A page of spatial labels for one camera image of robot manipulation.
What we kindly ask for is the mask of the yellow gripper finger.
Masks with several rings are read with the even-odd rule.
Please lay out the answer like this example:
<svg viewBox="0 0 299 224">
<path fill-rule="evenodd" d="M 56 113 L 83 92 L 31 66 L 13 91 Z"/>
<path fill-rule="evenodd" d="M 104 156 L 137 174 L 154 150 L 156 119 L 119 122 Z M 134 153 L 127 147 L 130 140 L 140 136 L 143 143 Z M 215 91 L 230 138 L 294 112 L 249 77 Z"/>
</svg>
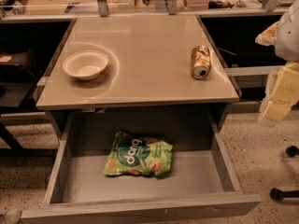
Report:
<svg viewBox="0 0 299 224">
<path fill-rule="evenodd" d="M 278 22 L 273 23 L 262 33 L 258 34 L 255 42 L 262 46 L 274 46 L 276 44 Z"/>
<path fill-rule="evenodd" d="M 260 105 L 258 121 L 274 127 L 283 121 L 299 102 L 299 63 L 287 62 L 278 71 L 271 71 Z"/>
</svg>

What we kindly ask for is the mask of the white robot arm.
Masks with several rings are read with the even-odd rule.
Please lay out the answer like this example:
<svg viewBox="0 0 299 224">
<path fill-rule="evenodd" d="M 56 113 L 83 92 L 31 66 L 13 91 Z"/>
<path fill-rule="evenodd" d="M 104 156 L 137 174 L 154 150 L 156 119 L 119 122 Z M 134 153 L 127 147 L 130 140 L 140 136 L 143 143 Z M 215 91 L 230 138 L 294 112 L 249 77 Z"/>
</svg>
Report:
<svg viewBox="0 0 299 224">
<path fill-rule="evenodd" d="M 275 54 L 286 61 L 271 71 L 260 106 L 259 123 L 274 127 L 283 121 L 299 102 L 299 0 L 295 0 L 279 21 L 255 38 L 257 44 L 273 46 Z"/>
</svg>

